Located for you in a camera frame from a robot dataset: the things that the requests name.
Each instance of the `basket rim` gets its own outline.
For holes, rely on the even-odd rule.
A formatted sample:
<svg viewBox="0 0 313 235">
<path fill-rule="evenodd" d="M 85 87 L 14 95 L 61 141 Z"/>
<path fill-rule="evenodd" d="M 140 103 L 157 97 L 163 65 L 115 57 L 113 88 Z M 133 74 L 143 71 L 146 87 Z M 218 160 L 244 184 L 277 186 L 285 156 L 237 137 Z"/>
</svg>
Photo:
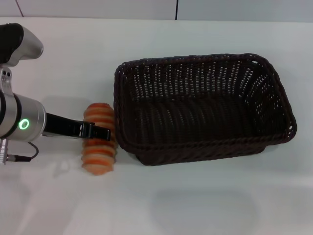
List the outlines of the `basket rim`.
<svg viewBox="0 0 313 235">
<path fill-rule="evenodd" d="M 162 64 L 177 64 L 177 63 L 194 63 L 194 62 L 208 62 L 208 61 L 233 61 L 233 60 L 255 60 L 260 63 L 266 70 L 270 77 L 273 79 L 275 90 L 278 92 L 279 97 L 281 98 L 282 106 L 286 111 L 287 118 L 287 127 L 286 131 L 274 135 L 266 136 L 255 136 L 255 137 L 241 137 L 241 138 L 232 138 L 232 139 L 223 139 L 223 140 L 209 140 L 209 141 L 190 141 L 184 143 L 162 143 L 162 144 L 152 144 L 152 143 L 137 143 L 133 140 L 130 140 L 124 128 L 123 114 L 120 112 L 120 97 L 123 95 L 122 89 L 120 89 L 121 83 L 121 74 L 123 71 L 129 68 L 142 65 L 162 65 Z M 295 117 L 292 113 L 291 105 L 288 101 L 285 89 L 280 81 L 279 75 L 272 66 L 262 56 L 253 53 L 244 53 L 244 54 L 212 54 L 212 55 L 189 55 L 189 56 L 175 56 L 175 57 L 165 57 L 165 58 L 150 58 L 150 59 L 140 59 L 129 62 L 124 62 L 121 64 L 115 71 L 115 82 L 114 82 L 114 115 L 116 123 L 116 138 L 120 146 L 126 151 L 141 154 L 147 151 L 158 151 L 158 150 L 170 150 L 170 149 L 190 149 L 190 148 L 202 148 L 202 147 L 214 147 L 214 146 L 225 146 L 233 144 L 243 144 L 243 145 L 273 145 L 279 143 L 285 143 L 292 140 L 297 131 L 297 124 Z M 289 127 L 292 126 L 293 134 L 288 136 Z"/>
</svg>

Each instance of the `green light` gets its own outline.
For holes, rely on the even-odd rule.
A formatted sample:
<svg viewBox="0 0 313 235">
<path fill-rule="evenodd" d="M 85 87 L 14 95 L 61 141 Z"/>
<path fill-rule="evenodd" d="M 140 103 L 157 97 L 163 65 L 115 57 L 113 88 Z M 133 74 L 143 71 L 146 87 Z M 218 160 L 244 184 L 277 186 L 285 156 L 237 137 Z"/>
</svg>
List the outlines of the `green light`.
<svg viewBox="0 0 313 235">
<path fill-rule="evenodd" d="M 21 130 L 25 130 L 28 126 L 29 126 L 29 121 L 28 121 L 28 119 L 23 119 L 23 120 L 20 121 L 20 123 L 19 123 L 19 128 L 20 128 Z"/>
</svg>

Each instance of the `wicker basket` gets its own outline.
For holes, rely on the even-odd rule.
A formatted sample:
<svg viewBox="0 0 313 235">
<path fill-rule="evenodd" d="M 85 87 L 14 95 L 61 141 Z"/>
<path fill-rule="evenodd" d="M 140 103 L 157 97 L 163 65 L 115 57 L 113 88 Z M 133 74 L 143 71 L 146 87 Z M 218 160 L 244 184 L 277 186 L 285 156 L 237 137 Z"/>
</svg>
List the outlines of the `wicker basket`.
<svg viewBox="0 0 313 235">
<path fill-rule="evenodd" d="M 297 131 L 277 72 L 255 54 L 126 62 L 114 111 L 120 146 L 145 165 L 260 153 Z"/>
</svg>

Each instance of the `white table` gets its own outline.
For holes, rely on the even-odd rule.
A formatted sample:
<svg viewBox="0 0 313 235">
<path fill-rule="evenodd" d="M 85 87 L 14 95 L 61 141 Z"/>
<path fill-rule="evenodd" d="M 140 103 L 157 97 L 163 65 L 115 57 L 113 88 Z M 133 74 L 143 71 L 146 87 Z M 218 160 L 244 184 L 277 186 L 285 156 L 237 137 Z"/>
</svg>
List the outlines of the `white table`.
<svg viewBox="0 0 313 235">
<path fill-rule="evenodd" d="M 262 154 L 210 162 L 148 167 L 119 149 L 100 177 L 80 167 L 79 141 L 42 137 L 34 161 L 0 168 L 1 235 L 313 234 L 313 23 L 0 18 L 8 22 L 45 46 L 12 68 L 14 92 L 50 113 L 81 119 L 92 102 L 112 105 L 125 61 L 253 52 L 278 71 L 298 132 Z"/>
</svg>

